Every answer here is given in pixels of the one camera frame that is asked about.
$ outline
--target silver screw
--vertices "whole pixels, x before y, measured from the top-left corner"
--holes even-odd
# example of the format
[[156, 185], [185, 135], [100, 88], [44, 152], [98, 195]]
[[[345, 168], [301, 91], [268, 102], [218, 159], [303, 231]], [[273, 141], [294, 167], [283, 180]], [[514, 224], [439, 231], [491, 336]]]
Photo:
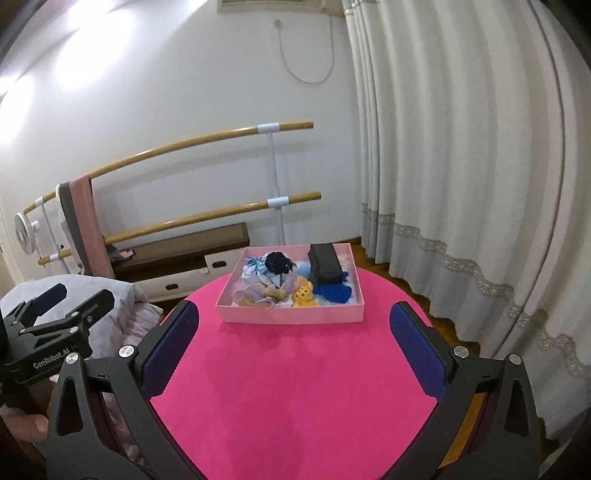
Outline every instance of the silver screw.
[[462, 345], [458, 345], [457, 347], [455, 347], [453, 349], [453, 353], [460, 358], [466, 358], [468, 355], [470, 355], [468, 349]]
[[133, 345], [124, 345], [119, 349], [119, 356], [127, 358], [134, 354], [135, 348]]
[[78, 354], [76, 352], [68, 353], [66, 357], [66, 363], [68, 365], [75, 364], [78, 361]]
[[516, 353], [512, 353], [509, 355], [509, 362], [513, 365], [521, 365], [521, 357]]

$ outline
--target white fan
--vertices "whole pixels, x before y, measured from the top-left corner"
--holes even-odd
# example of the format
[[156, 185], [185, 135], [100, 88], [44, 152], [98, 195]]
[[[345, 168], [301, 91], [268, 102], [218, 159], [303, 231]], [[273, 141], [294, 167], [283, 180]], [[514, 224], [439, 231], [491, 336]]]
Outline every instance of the white fan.
[[14, 228], [17, 234], [17, 240], [27, 255], [32, 255], [37, 249], [37, 235], [35, 232], [39, 230], [39, 227], [39, 221], [35, 220], [31, 223], [27, 216], [22, 213], [17, 213], [14, 216]]

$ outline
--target pink tablecloth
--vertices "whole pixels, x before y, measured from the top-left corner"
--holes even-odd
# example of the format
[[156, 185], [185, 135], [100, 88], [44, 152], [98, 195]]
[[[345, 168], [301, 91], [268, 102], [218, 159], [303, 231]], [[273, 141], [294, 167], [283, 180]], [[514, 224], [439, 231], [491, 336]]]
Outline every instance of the pink tablecloth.
[[189, 300], [199, 329], [152, 404], [210, 480], [378, 479], [435, 406], [389, 329], [402, 290], [359, 270], [361, 323], [222, 323], [226, 277]]

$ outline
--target black box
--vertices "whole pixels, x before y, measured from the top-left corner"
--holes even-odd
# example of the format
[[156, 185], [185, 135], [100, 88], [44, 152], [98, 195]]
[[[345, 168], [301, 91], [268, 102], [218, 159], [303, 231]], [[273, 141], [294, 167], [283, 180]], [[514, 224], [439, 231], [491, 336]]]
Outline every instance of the black box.
[[314, 285], [343, 283], [343, 269], [333, 244], [311, 244], [308, 257]]

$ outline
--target power cord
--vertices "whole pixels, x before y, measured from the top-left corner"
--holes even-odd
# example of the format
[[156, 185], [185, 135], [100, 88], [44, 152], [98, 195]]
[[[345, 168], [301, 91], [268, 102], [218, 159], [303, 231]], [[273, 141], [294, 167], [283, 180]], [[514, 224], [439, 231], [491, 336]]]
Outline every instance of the power cord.
[[293, 78], [295, 78], [299, 82], [304, 83], [306, 85], [320, 85], [320, 84], [324, 83], [326, 80], [328, 80], [328, 78], [330, 77], [330, 74], [333, 71], [333, 68], [335, 67], [335, 40], [334, 40], [334, 35], [333, 35], [332, 17], [331, 17], [331, 15], [328, 15], [328, 17], [329, 17], [329, 24], [330, 24], [330, 48], [332, 49], [332, 61], [330, 62], [329, 72], [326, 74], [326, 76], [322, 80], [319, 80], [318, 82], [309, 82], [307, 80], [304, 80], [304, 79], [298, 77], [291, 70], [291, 68], [287, 64], [287, 60], [285, 59], [285, 53], [283, 52], [283, 41], [281, 38], [281, 29], [283, 28], [283, 24], [281, 23], [281, 20], [279, 20], [278, 18], [273, 22], [273, 25], [277, 29], [277, 36], [279, 38], [279, 49], [281, 51], [281, 58], [283, 59], [283, 65], [285, 65], [285, 68], [287, 69], [287, 71], [290, 73], [290, 75]]

